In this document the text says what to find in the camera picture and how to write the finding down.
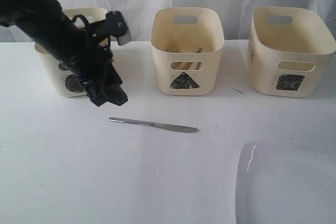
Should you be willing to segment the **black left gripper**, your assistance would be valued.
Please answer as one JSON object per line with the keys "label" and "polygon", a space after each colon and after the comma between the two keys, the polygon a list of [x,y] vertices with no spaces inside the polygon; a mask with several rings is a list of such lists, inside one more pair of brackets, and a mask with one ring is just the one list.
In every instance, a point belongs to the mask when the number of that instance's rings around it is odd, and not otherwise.
{"label": "black left gripper", "polygon": [[56,59],[83,84],[87,97],[97,107],[128,102],[120,87],[122,79],[113,66],[110,46],[109,42],[56,43]]}

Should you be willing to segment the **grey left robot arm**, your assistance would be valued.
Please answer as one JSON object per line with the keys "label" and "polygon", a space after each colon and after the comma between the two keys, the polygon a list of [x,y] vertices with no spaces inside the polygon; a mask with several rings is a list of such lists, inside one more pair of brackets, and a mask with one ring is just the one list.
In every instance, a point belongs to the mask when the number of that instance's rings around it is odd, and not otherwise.
{"label": "grey left robot arm", "polygon": [[103,20],[90,23],[83,14],[69,18],[57,0],[1,0],[1,26],[18,27],[47,50],[72,72],[96,106],[128,101],[110,45],[102,45],[111,37],[120,46],[132,40],[120,11],[109,11]]}

